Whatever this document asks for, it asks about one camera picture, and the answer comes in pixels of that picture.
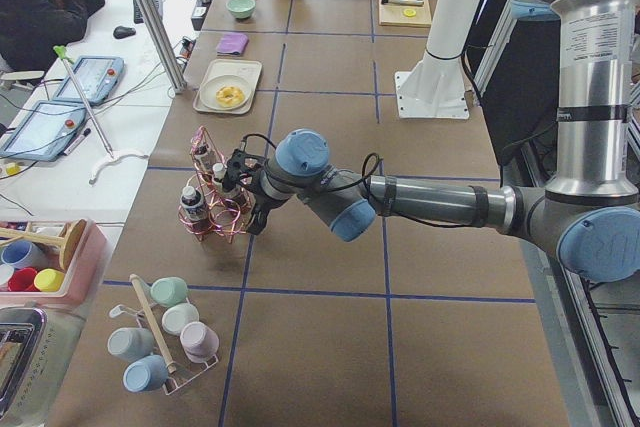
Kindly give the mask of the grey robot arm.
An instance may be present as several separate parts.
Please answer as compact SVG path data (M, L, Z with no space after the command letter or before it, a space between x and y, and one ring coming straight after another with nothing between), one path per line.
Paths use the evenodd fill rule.
M339 169L317 132L289 133L270 158L237 149L222 180L255 204L248 230L297 197L351 241L376 216L491 227L524 239L595 282L639 268L638 190L626 176L633 23L639 0L513 0L517 15L560 23L557 169L542 188L489 191Z

